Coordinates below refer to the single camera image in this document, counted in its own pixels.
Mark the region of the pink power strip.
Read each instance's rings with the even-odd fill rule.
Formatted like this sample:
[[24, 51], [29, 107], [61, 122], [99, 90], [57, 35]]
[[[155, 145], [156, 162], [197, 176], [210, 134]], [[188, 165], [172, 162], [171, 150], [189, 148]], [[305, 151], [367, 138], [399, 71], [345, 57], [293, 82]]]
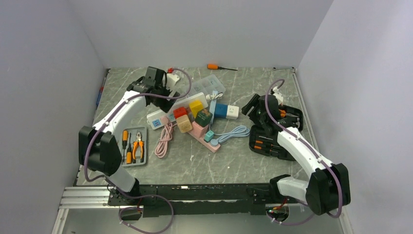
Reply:
[[195, 138], [198, 142], [200, 142], [203, 146], [208, 148], [211, 152], [217, 152], [221, 145], [218, 140], [213, 139], [214, 133], [209, 129], [209, 124], [205, 127], [199, 125], [195, 121], [191, 123], [192, 130], [188, 133]]

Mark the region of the blue cube socket adapter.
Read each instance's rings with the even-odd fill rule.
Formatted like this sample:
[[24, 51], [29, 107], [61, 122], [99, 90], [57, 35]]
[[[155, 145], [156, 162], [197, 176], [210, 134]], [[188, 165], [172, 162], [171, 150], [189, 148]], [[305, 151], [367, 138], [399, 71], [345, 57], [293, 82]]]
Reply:
[[226, 118], [228, 112], [228, 105], [216, 103], [214, 117], [215, 118]]

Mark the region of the red cube socket adapter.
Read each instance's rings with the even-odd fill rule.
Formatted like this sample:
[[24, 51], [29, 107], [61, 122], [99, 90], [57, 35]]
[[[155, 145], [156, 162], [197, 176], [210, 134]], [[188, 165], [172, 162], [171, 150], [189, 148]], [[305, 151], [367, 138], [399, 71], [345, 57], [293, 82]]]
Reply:
[[187, 112], [185, 107], [179, 107], [179, 108], [173, 110], [173, 115], [174, 115], [175, 119], [177, 119], [179, 117], [182, 117], [182, 116], [185, 116], [187, 114], [188, 114], [188, 112]]

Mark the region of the yellow cube socket adapter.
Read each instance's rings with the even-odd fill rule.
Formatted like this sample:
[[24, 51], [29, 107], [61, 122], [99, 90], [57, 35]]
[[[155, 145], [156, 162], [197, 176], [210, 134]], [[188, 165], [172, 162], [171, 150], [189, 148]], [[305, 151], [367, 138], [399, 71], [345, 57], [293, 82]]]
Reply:
[[191, 110], [192, 116], [196, 118], [197, 114], [204, 109], [204, 106], [201, 101], [195, 100], [189, 103], [189, 109]]

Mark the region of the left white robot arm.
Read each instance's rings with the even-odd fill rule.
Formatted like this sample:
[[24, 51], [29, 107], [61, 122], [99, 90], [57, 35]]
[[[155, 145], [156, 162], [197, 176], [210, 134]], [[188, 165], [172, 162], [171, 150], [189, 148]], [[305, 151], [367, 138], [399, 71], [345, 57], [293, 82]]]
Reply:
[[78, 133], [78, 158], [88, 182], [106, 179], [121, 192], [125, 203], [135, 204], [140, 198], [140, 183], [121, 165], [118, 144], [132, 117], [149, 105], [168, 112], [178, 96], [172, 94], [167, 72], [149, 66], [146, 74], [126, 88], [121, 100], [98, 123], [84, 126]]

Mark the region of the dark green cube adapter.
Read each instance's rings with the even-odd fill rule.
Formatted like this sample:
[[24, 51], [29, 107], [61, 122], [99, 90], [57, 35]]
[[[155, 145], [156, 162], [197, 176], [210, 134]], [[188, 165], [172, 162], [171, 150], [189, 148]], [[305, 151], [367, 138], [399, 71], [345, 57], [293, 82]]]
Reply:
[[197, 113], [195, 122], [201, 127], [206, 127], [210, 124], [212, 117], [213, 114], [209, 110], [202, 109]]

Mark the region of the teal small plug adapter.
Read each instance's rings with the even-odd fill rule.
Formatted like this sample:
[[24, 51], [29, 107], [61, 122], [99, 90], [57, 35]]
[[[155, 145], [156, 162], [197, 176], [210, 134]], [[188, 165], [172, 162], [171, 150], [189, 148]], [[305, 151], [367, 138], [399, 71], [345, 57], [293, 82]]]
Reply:
[[204, 135], [204, 141], [205, 142], [210, 142], [214, 137], [214, 132], [209, 130], [205, 135]]

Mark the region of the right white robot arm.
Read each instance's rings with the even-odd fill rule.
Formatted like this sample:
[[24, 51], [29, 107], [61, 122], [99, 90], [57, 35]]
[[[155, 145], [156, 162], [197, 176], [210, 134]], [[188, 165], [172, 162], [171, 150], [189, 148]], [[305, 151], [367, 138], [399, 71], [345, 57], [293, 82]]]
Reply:
[[242, 107], [253, 122], [248, 146], [251, 151], [281, 160], [296, 161], [308, 176], [276, 176], [269, 181], [268, 195], [274, 202], [293, 198], [304, 202], [317, 215], [340, 211], [351, 202], [347, 167], [321, 155], [301, 134], [303, 112], [279, 104], [274, 95], [254, 94]]

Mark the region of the beige cube socket adapter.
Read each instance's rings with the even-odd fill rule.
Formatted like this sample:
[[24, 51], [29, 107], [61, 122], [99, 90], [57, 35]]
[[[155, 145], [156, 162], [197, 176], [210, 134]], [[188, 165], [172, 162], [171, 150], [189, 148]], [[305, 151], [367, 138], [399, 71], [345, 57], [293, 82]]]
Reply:
[[177, 126], [181, 133], [189, 132], [193, 129], [188, 115], [180, 116], [176, 119]]

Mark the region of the white cube socket adapter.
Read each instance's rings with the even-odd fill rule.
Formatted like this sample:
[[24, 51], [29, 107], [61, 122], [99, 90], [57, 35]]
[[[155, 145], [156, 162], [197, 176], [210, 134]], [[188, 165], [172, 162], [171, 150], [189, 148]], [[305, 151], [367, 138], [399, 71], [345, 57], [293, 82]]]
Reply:
[[237, 119], [239, 116], [239, 109], [240, 108], [238, 106], [228, 105], [227, 112], [226, 112], [226, 118]]

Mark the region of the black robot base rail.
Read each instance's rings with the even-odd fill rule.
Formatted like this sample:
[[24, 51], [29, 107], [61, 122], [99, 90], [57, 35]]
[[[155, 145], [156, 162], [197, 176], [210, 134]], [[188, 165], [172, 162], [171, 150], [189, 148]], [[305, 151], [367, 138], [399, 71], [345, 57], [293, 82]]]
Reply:
[[140, 207], [143, 217], [161, 215], [237, 214], [265, 215], [277, 206], [296, 204], [276, 195], [269, 183], [140, 185], [143, 198], [130, 199], [110, 190], [108, 205]]

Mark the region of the light blue power strip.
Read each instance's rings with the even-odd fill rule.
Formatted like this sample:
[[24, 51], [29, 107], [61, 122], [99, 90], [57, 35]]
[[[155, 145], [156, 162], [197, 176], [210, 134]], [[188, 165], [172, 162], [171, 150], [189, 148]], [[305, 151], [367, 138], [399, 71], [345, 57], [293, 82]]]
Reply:
[[215, 107], [216, 107], [216, 99], [218, 98], [219, 93], [217, 91], [213, 91], [211, 95], [209, 95], [209, 100], [210, 100], [210, 106], [209, 106], [209, 112], [212, 114], [212, 119], [211, 119], [211, 124], [213, 123], [214, 120], [214, 113], [215, 113]]

